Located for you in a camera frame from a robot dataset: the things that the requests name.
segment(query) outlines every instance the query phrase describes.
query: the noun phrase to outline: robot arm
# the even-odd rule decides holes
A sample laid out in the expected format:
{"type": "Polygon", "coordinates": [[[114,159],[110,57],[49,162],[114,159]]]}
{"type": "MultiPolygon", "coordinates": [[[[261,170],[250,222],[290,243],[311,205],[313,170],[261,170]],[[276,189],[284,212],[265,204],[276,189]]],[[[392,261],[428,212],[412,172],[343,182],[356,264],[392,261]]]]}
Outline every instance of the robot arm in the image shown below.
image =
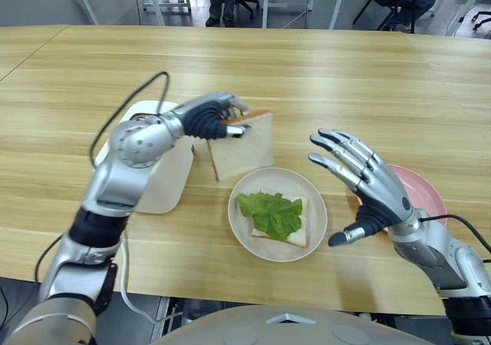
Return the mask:
{"type": "Polygon", "coordinates": [[[394,172],[369,146],[346,132],[319,130],[311,141],[344,165],[312,153],[309,159],[344,182],[363,205],[356,222],[329,245],[355,242],[385,227],[396,252],[421,268],[443,298],[456,344],[491,343],[491,280],[479,254],[415,209],[394,172]]]}
{"type": "Polygon", "coordinates": [[[94,314],[107,307],[114,288],[117,266],[113,259],[121,233],[143,195],[153,166],[184,135],[241,137],[247,126],[219,122],[235,117],[234,108],[240,113],[248,110],[239,98],[215,92],[160,116],[139,117],[114,127],[109,152],[94,170],[74,222],[63,235],[44,277],[40,304],[23,319],[8,344],[90,343],[95,332],[94,314]]]}

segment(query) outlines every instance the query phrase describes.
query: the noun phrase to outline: green lettuce leaf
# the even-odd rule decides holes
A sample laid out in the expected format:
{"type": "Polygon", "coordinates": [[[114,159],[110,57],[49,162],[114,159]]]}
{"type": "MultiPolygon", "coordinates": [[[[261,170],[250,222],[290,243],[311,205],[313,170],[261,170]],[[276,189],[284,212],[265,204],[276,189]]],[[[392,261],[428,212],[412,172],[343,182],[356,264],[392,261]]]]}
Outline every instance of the green lettuce leaf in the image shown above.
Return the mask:
{"type": "Polygon", "coordinates": [[[239,194],[237,202],[245,217],[254,219],[254,228],[265,232],[271,238],[285,241],[288,236],[302,226],[302,200],[294,202],[283,198],[281,193],[239,194]]]}

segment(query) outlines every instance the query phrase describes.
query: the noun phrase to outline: white plate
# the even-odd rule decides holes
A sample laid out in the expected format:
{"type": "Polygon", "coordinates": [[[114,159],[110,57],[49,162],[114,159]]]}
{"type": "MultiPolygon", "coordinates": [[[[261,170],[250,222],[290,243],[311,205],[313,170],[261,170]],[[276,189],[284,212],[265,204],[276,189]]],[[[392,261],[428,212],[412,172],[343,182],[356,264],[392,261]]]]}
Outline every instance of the white plate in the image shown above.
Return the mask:
{"type": "Polygon", "coordinates": [[[253,171],[237,183],[229,198],[229,222],[237,240],[254,255],[273,262],[291,262],[310,255],[321,244],[328,228],[328,213],[321,194],[306,178],[287,169],[269,167],[253,171]],[[252,218],[242,215],[236,198],[240,193],[261,190],[308,199],[307,247],[252,237],[252,218]]]}

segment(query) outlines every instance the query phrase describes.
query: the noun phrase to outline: white bread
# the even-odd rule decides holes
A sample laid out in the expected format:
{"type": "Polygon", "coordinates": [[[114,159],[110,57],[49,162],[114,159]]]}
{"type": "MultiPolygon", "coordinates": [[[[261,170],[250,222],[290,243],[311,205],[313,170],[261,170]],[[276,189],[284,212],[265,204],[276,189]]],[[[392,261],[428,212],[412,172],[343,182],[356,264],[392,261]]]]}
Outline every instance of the white bread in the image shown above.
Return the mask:
{"type": "Polygon", "coordinates": [[[225,180],[230,176],[272,166],[275,163],[272,150],[273,115],[271,112],[251,113],[224,123],[248,124],[251,129],[242,138],[208,141],[217,180],[225,180]]]}
{"type": "MultiPolygon", "coordinates": [[[[289,199],[290,201],[294,202],[297,199],[302,200],[302,213],[300,214],[300,221],[302,222],[302,226],[299,230],[296,232],[291,233],[288,236],[288,239],[285,241],[285,243],[297,245],[299,247],[305,248],[307,246],[307,202],[308,199],[302,198],[302,197],[289,197],[289,196],[283,196],[285,199],[289,199]]],[[[252,236],[255,236],[256,238],[268,238],[268,234],[265,232],[261,232],[259,230],[256,230],[255,228],[252,230],[252,236]]]]}

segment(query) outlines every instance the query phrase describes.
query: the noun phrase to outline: gray floor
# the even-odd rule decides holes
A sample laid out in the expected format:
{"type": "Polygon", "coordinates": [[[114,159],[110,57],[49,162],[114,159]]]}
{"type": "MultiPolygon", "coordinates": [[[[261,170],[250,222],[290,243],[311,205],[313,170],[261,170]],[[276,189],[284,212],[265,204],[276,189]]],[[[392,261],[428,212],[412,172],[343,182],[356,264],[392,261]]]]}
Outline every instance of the gray floor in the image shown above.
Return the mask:
{"type": "MultiPolygon", "coordinates": [[[[209,0],[190,0],[193,7],[188,14],[186,8],[163,8],[163,17],[166,25],[204,26],[208,18],[209,0]]],[[[270,0],[271,2],[297,2],[305,3],[307,0],[270,0]]],[[[286,8],[270,8],[268,17],[269,28],[313,28],[326,29],[331,20],[331,13],[336,0],[315,0],[312,11],[305,13],[303,8],[291,10],[286,8]]],[[[387,14],[387,8],[371,4],[362,15],[358,23],[353,26],[352,20],[361,9],[366,0],[344,0],[338,17],[336,29],[373,30],[387,14]]],[[[456,9],[466,0],[445,0],[439,13],[431,17],[426,14],[417,21],[416,33],[428,35],[443,35],[450,20],[456,14],[456,9]]],[[[154,12],[142,9],[140,0],[89,0],[101,24],[116,25],[156,25],[154,12]],[[137,14],[137,4],[140,8],[140,17],[137,14]]],[[[491,23],[482,26],[477,32],[473,31],[472,16],[481,10],[491,10],[491,0],[478,0],[477,4],[467,14],[456,36],[484,38],[491,29],[491,23]]],[[[239,27],[258,28],[262,23],[262,13],[257,11],[253,20],[249,20],[249,13],[242,7],[236,9],[236,24],[239,27]]]]}
{"type": "MultiPolygon", "coordinates": [[[[7,324],[0,329],[0,343],[15,329],[16,325],[29,310],[36,305],[37,288],[28,281],[11,280],[0,278],[0,286],[4,290],[9,312],[7,324]]],[[[140,309],[154,317],[162,317],[157,311],[162,308],[162,303],[169,303],[166,314],[174,311],[183,311],[187,318],[196,319],[203,315],[222,309],[244,305],[240,303],[225,303],[217,301],[197,301],[193,299],[175,299],[156,297],[152,295],[129,294],[130,300],[140,309]]],[[[0,321],[5,315],[5,302],[0,299],[0,321]]],[[[372,320],[381,324],[395,327],[399,330],[413,334],[436,345],[447,345],[452,343],[450,337],[450,323],[445,317],[435,316],[393,316],[389,314],[372,314],[372,320]]],[[[181,320],[166,327],[163,325],[155,327],[145,318],[129,310],[119,293],[114,293],[109,308],[97,319],[97,343],[99,345],[147,345],[156,340],[162,333],[167,333],[180,326],[181,320]]]]}

